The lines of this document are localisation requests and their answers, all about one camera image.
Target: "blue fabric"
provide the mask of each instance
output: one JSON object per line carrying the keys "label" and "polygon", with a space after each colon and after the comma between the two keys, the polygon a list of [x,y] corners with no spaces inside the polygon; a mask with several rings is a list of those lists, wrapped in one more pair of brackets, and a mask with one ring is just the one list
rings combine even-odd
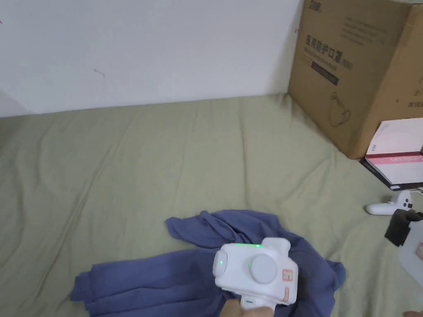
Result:
{"label": "blue fabric", "polygon": [[275,317],[329,317],[333,294],[345,280],[342,263],[324,260],[302,237],[284,230],[277,216],[251,210],[223,210],[169,218],[170,235],[200,247],[157,257],[93,265],[75,279],[72,301],[83,301],[91,316],[219,316],[229,298],[214,284],[216,250],[225,243],[260,244],[265,237],[291,242],[289,252],[307,278],[307,297],[277,306]]}

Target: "wall stain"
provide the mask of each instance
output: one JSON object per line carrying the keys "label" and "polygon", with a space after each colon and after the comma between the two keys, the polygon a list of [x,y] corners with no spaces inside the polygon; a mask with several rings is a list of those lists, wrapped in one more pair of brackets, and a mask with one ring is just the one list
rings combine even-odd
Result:
{"label": "wall stain", "polygon": [[94,72],[99,73],[103,76],[103,78],[106,78],[106,75],[102,71],[99,71],[98,69],[94,68]]}

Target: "handheld device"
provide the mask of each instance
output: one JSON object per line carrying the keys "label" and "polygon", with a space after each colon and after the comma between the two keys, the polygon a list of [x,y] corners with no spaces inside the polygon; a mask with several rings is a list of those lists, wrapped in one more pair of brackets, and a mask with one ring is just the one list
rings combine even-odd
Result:
{"label": "handheld device", "polygon": [[284,238],[264,238],[261,244],[228,243],[213,263],[215,283],[241,295],[241,307],[253,309],[297,300],[298,265],[288,257],[291,244]]}
{"label": "handheld device", "polygon": [[423,287],[423,213],[396,210],[385,238],[399,248],[401,266]]}
{"label": "handheld device", "polygon": [[391,216],[397,209],[409,211],[411,208],[413,208],[413,202],[411,200],[411,193],[408,190],[399,191],[389,202],[366,206],[369,214],[380,216]]}

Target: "white device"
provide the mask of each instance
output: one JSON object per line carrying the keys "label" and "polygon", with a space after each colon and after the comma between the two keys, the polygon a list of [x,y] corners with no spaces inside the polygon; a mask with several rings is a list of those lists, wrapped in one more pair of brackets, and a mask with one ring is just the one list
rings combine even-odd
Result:
{"label": "white device", "polygon": [[386,216],[392,216],[397,209],[409,211],[411,208],[413,208],[413,203],[411,193],[408,190],[399,191],[389,202],[366,206],[369,214]]}
{"label": "white device", "polygon": [[410,232],[399,246],[399,262],[411,277],[423,287],[423,220],[410,222]]}
{"label": "white device", "polygon": [[288,257],[291,244],[284,238],[264,238],[261,244],[228,243],[213,263],[215,283],[241,295],[241,307],[253,309],[297,300],[298,265]]}

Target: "hand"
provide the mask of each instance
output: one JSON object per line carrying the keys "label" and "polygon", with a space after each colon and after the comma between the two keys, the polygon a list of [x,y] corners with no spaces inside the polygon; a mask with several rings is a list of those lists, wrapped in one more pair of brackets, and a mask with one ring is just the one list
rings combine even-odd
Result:
{"label": "hand", "polygon": [[220,317],[273,317],[273,310],[269,307],[243,310],[238,300],[230,299],[223,306]]}
{"label": "hand", "polygon": [[418,312],[405,312],[402,314],[404,317],[423,317],[423,311]]}

